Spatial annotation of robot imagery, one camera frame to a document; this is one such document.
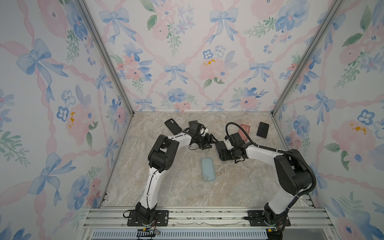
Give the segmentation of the light blue phone case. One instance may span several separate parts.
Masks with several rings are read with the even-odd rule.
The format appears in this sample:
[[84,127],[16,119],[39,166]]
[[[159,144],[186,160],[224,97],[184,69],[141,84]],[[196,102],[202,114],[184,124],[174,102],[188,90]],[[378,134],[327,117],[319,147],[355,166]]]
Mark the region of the light blue phone case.
[[215,168],[212,158],[202,158],[202,177],[205,182],[213,182],[216,179]]

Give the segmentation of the blue phone black screen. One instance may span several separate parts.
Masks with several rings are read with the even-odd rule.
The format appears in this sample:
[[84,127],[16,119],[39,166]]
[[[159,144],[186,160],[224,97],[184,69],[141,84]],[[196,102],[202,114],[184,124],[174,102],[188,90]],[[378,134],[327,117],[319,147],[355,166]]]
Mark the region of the blue phone black screen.
[[227,154],[223,152],[223,146],[226,146],[224,141],[219,141],[218,143],[215,143],[215,146],[218,151],[219,158],[221,154]]

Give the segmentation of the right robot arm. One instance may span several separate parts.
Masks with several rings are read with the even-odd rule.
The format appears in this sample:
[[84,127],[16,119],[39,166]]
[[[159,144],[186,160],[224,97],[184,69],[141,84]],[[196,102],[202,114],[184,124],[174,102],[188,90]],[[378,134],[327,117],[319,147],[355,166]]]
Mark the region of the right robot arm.
[[275,167],[280,187],[274,197],[265,205],[260,217],[247,217],[248,221],[263,221],[271,227],[285,225],[290,208],[297,200],[316,187],[317,179],[314,171],[309,167],[297,150],[283,151],[265,146],[245,144],[241,147],[229,149],[225,143],[216,146],[222,161],[235,163],[254,159]]

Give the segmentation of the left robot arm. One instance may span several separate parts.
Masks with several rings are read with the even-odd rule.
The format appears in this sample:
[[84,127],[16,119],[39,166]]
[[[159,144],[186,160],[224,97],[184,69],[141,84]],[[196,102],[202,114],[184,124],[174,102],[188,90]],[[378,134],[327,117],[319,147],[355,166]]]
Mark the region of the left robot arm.
[[135,213],[138,217],[147,224],[155,218],[162,180],[165,173],[171,168],[179,148],[196,144],[198,149],[205,150],[217,142],[218,140],[209,133],[204,135],[188,133],[179,133],[174,136],[159,135],[148,156],[150,168],[146,188],[135,206]]

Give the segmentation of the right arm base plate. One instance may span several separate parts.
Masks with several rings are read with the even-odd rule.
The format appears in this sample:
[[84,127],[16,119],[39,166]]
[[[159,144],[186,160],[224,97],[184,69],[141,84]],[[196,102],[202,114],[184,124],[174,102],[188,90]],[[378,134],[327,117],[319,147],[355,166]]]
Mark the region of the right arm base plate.
[[247,211],[247,216],[244,217],[244,220],[250,222],[251,227],[271,227],[278,228],[283,225],[286,227],[291,226],[291,222],[288,217],[288,212],[285,211],[282,214],[276,215],[272,211]]

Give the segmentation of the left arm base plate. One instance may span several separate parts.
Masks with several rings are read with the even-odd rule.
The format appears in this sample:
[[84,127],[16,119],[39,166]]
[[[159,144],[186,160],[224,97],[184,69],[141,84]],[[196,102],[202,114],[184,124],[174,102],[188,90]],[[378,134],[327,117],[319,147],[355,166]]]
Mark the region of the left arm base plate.
[[123,217],[127,219],[128,227],[166,227],[169,222],[169,211],[155,210],[148,217],[142,217],[137,211],[125,211]]

